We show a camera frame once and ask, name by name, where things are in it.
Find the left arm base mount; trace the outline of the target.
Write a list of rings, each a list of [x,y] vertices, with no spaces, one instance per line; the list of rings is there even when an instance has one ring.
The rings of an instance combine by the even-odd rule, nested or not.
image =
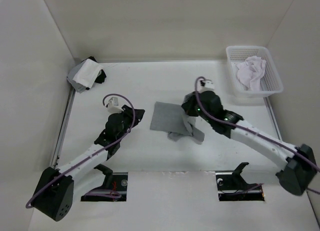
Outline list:
[[[114,173],[110,168],[99,164],[94,168],[104,175],[103,183],[95,187],[89,194],[80,198],[81,202],[126,202],[128,189],[128,173]]]

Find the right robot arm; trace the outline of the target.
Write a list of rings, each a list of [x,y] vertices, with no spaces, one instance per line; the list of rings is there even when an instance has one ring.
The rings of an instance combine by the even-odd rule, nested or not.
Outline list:
[[[201,117],[216,133],[271,160],[280,169],[276,173],[280,186],[292,195],[301,196],[320,171],[310,146],[295,146],[261,132],[241,115],[224,109],[220,97],[212,90],[187,94],[181,107],[187,116]]]

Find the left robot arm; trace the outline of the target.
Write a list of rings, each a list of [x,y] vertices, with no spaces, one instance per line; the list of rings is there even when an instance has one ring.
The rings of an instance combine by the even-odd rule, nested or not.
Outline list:
[[[109,115],[105,128],[82,155],[58,167],[46,168],[38,181],[27,208],[35,208],[52,220],[62,220],[70,211],[75,191],[81,197],[93,196],[92,190],[108,190],[113,172],[103,165],[120,148],[121,140],[143,119],[144,109],[127,105]]]

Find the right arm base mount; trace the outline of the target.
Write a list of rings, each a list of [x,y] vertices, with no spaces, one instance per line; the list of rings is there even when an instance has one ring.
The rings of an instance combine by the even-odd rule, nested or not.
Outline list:
[[[265,201],[262,183],[247,183],[241,176],[248,162],[240,163],[234,170],[215,173],[220,202]]]

